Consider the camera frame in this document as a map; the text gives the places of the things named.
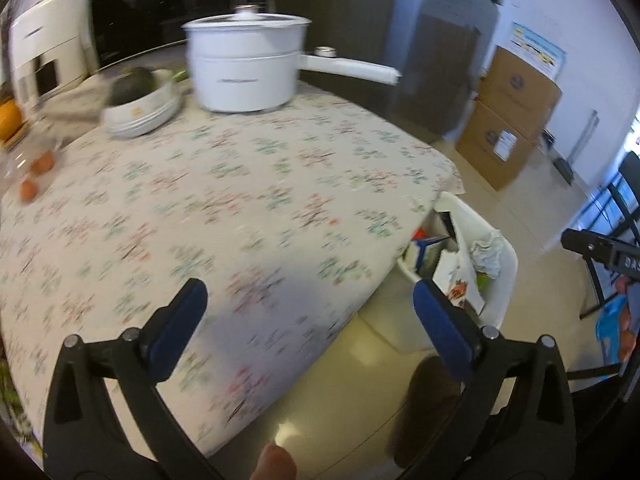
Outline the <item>right hand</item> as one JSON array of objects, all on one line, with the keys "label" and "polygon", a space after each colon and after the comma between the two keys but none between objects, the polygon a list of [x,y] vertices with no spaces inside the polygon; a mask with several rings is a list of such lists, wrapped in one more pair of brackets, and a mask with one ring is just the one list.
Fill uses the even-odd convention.
[{"label": "right hand", "polygon": [[626,304],[620,311],[620,345],[618,359],[626,362],[636,346],[639,333],[639,283],[622,276],[615,283],[616,292],[626,297]]}]

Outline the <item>left hand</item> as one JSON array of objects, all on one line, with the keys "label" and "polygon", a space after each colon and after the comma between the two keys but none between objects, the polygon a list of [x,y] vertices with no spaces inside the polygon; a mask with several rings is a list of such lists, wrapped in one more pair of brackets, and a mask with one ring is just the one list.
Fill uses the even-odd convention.
[{"label": "left hand", "polygon": [[291,454],[277,443],[269,442],[260,452],[250,480],[295,480],[297,466]]}]

